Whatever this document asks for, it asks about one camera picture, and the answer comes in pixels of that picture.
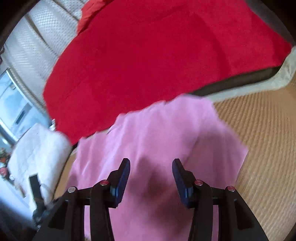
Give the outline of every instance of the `red cloth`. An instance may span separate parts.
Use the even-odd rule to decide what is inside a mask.
[[[82,17],[78,22],[77,34],[82,33],[93,17],[111,0],[89,0],[82,8]]]
[[[114,0],[63,52],[44,99],[76,143],[120,113],[280,66],[290,51],[243,0]]]

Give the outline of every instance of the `pink cloth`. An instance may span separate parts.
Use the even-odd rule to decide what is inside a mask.
[[[196,178],[224,189],[235,184],[246,154],[247,148],[209,100],[181,95],[121,114],[108,133],[82,138],[68,186],[92,187],[129,158],[131,172],[122,203],[110,209],[115,240],[185,241],[193,210],[180,203],[172,161],[180,158]],[[86,210],[87,237],[89,225]],[[213,230],[217,235],[217,219]]]

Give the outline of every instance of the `red screw head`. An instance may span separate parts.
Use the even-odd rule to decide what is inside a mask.
[[[234,186],[228,186],[227,187],[228,191],[234,192],[235,191],[235,187]]]
[[[102,185],[102,186],[106,186],[108,184],[109,184],[109,181],[108,180],[102,180],[102,181],[100,181],[100,185]]]
[[[202,186],[203,185],[203,181],[202,180],[195,180],[194,184],[196,186]]]

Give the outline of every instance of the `metal screw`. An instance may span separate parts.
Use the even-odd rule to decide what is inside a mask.
[[[101,184],[102,186],[106,186],[106,185],[109,184],[109,181],[108,181],[108,180],[102,180],[102,181],[100,181],[100,184]]]
[[[234,186],[228,186],[227,187],[228,191],[234,192],[235,191],[235,187]]]
[[[203,181],[202,180],[195,180],[194,184],[196,186],[202,186],[203,185]]]
[[[76,191],[76,187],[69,187],[68,188],[69,193],[72,193],[72,192],[75,192],[75,191]]]

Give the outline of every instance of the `orange object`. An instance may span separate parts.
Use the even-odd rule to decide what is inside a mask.
[[[6,157],[2,157],[2,158],[0,158],[0,162],[2,162],[2,163],[6,163]]]
[[[87,29],[93,17],[112,0],[89,0],[82,8],[82,17],[78,22],[77,34]]]

